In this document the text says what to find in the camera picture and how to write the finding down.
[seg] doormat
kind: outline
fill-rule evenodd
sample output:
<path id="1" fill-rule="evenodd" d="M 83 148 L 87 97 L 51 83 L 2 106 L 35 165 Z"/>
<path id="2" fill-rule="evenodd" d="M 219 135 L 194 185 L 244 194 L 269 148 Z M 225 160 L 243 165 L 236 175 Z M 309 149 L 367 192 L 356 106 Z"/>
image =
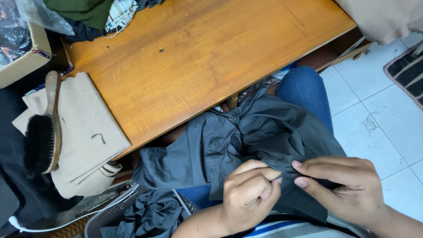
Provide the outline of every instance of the doormat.
<path id="1" fill-rule="evenodd" d="M 414 49 L 396 57 L 383 71 L 423 110 L 423 52 L 412 57 Z"/>

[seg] beige cloth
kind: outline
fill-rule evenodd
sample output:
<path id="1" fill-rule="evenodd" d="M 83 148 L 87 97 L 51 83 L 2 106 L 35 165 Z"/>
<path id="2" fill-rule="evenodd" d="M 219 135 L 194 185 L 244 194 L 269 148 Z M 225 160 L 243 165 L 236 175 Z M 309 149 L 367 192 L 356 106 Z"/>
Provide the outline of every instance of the beige cloth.
<path id="1" fill-rule="evenodd" d="M 107 163 L 131 146 L 98 95 L 85 72 L 79 72 L 75 78 L 66 78 L 60 86 L 58 115 L 62 147 L 58 167 L 51 175 L 65 198 L 102 193 L 119 171 L 119 166 L 111 169 Z M 42 89 L 22 99 L 28 109 L 12 124 L 24 134 L 29 117 L 44 113 L 47 97 Z"/>
<path id="2" fill-rule="evenodd" d="M 423 0 L 335 0 L 380 45 L 423 31 Z"/>

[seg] cardboard box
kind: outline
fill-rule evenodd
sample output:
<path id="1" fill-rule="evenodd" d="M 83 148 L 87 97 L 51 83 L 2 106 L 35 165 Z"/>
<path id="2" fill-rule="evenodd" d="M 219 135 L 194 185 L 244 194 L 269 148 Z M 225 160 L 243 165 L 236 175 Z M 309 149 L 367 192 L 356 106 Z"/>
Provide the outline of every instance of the cardboard box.
<path id="1" fill-rule="evenodd" d="M 52 58 L 52 50 L 43 27 L 28 22 L 32 49 L 0 69 L 0 89 L 30 74 Z"/>

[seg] person's left hand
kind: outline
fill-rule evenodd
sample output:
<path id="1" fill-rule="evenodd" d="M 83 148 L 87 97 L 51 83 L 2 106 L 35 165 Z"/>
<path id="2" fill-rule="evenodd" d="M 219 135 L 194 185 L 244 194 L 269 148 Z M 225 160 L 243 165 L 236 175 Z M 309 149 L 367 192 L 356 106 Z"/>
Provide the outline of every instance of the person's left hand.
<path id="1" fill-rule="evenodd" d="M 261 161 L 249 160 L 228 175 L 221 216 L 231 234 L 248 230 L 266 218 L 280 197 L 282 178 L 274 180 L 280 174 Z"/>

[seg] person's right hand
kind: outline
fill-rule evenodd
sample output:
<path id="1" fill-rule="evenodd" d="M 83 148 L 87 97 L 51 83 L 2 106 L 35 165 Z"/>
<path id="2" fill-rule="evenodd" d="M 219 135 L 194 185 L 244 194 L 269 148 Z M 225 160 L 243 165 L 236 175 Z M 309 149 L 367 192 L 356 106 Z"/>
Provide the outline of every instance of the person's right hand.
<path id="1" fill-rule="evenodd" d="M 331 191 L 309 177 L 294 181 L 335 216 L 367 228 L 389 217 L 379 176 L 369 160 L 318 157 L 303 163 L 293 161 L 292 166 L 303 175 L 343 185 Z"/>

